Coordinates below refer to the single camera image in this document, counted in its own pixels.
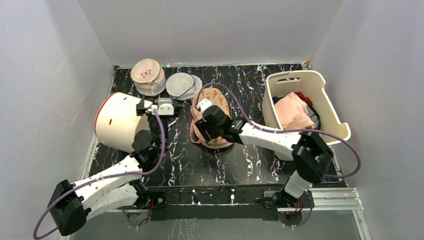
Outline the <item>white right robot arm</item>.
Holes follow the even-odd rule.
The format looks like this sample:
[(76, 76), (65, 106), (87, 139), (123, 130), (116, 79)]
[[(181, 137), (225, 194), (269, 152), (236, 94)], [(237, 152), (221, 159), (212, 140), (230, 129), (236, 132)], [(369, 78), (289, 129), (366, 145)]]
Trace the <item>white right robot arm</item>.
[(278, 133), (271, 128), (257, 129), (242, 119), (230, 119), (221, 108), (208, 102), (196, 105), (201, 118), (195, 126), (207, 141), (222, 138), (229, 143), (255, 145), (289, 157), (295, 171), (278, 191), (266, 191), (257, 203), (266, 208), (295, 207), (312, 185), (319, 184), (334, 153), (316, 132)]

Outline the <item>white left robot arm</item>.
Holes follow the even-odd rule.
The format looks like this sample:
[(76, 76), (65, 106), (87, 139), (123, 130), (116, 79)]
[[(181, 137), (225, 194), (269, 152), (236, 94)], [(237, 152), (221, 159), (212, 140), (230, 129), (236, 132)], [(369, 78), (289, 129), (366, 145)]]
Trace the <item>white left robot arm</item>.
[(74, 234), (110, 210), (147, 206), (152, 196), (140, 179), (161, 167), (169, 145), (168, 121), (181, 109), (180, 103), (168, 97), (151, 102), (115, 92), (106, 98), (95, 116), (95, 135), (126, 157), (91, 177), (56, 185), (46, 212), (62, 236)]

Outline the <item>peach patterned mesh laundry bag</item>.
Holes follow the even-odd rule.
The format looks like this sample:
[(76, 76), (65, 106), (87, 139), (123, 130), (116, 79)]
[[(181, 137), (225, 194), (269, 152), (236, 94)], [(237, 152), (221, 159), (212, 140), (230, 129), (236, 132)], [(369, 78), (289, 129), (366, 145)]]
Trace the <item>peach patterned mesh laundry bag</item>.
[[(194, 144), (202, 144), (203, 146), (209, 148), (209, 149), (222, 149), (227, 148), (232, 145), (231, 142), (228, 142), (222, 137), (218, 137), (215, 139), (210, 140), (209, 142), (206, 142), (205, 139), (202, 137), (201, 133), (199, 132), (198, 128), (195, 126), (195, 122), (200, 120), (202, 118), (202, 114), (196, 109), (196, 103), (195, 100), (197, 100), (198, 93), (194, 96), (191, 104), (191, 124), (190, 124), (190, 141)], [(215, 106), (218, 106), (223, 112), (228, 116), (230, 116), (229, 111), (229, 104), (223, 93), (214, 87), (208, 87), (205, 88), (200, 93), (199, 102), (201, 102), (203, 99), (207, 99), (211, 101), (211, 103)]]

